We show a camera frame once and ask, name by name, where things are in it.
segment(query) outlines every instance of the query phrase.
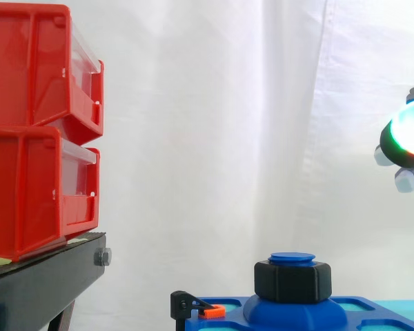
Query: black hexagonal nut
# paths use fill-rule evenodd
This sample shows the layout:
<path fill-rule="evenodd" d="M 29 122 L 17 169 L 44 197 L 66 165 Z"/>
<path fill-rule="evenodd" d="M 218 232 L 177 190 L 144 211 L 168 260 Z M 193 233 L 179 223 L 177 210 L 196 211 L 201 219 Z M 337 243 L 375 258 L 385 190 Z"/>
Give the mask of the black hexagonal nut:
<path fill-rule="evenodd" d="M 255 293 L 278 303 L 319 303 L 331 295 L 331 267 L 255 264 Z"/>

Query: red storage drawer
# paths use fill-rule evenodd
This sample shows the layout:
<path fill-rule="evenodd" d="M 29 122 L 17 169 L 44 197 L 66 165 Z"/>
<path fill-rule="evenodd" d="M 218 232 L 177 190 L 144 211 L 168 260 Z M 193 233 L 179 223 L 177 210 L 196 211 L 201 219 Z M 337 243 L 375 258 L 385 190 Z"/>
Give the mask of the red storage drawer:
<path fill-rule="evenodd" d="M 78 145 L 100 137 L 103 71 L 69 8 L 0 3 L 0 126 L 54 126 Z"/>
<path fill-rule="evenodd" d="M 18 261 L 98 226 L 99 152 L 52 127 L 0 127 L 0 257 Z"/>

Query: blue plastic tray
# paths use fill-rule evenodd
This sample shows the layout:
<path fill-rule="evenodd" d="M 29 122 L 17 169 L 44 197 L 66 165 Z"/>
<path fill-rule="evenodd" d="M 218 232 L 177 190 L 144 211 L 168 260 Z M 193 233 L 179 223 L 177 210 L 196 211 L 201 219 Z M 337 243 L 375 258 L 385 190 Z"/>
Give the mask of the blue plastic tray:
<path fill-rule="evenodd" d="M 348 323 L 328 331 L 414 331 L 414 301 L 369 301 L 361 297 L 332 297 L 346 311 Z M 243 306 L 249 297 L 204 298 L 209 303 L 225 305 L 222 319 L 198 319 L 197 312 L 186 321 L 186 331 L 291 331 L 250 325 L 244 318 Z"/>

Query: white backdrop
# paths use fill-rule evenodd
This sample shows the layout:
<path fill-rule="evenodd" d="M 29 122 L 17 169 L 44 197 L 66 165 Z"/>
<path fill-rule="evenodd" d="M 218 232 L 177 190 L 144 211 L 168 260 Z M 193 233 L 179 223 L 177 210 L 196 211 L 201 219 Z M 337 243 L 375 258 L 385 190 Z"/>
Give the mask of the white backdrop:
<path fill-rule="evenodd" d="M 282 250 L 335 294 L 414 298 L 414 194 L 373 158 L 414 84 L 414 1 L 64 3 L 106 65 L 114 254 L 72 331 L 172 330 L 172 291 L 250 295 Z"/>

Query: green light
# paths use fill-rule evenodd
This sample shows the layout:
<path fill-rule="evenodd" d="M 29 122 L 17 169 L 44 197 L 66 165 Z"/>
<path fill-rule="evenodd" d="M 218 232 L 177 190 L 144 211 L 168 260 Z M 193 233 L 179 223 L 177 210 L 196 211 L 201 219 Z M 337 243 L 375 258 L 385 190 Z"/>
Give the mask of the green light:
<path fill-rule="evenodd" d="M 414 154 L 414 101 L 393 118 L 391 134 L 402 149 Z"/>

